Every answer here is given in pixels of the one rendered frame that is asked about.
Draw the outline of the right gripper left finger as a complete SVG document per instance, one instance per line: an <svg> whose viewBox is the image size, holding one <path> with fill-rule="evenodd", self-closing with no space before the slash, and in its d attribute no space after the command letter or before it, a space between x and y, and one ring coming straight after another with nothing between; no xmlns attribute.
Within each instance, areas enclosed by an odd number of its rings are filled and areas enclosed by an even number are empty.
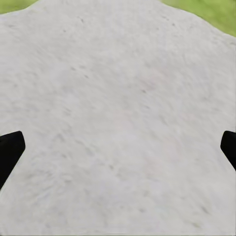
<svg viewBox="0 0 236 236"><path fill-rule="evenodd" d="M22 132L0 136L0 190L26 149Z"/></svg>

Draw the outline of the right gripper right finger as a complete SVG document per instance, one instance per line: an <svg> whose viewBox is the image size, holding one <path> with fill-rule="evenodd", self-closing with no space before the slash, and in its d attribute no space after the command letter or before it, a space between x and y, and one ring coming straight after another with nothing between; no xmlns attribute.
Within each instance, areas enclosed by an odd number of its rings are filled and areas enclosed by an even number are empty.
<svg viewBox="0 0 236 236"><path fill-rule="evenodd" d="M221 137L220 149L229 159L231 165L236 170L236 133L224 131Z"/></svg>

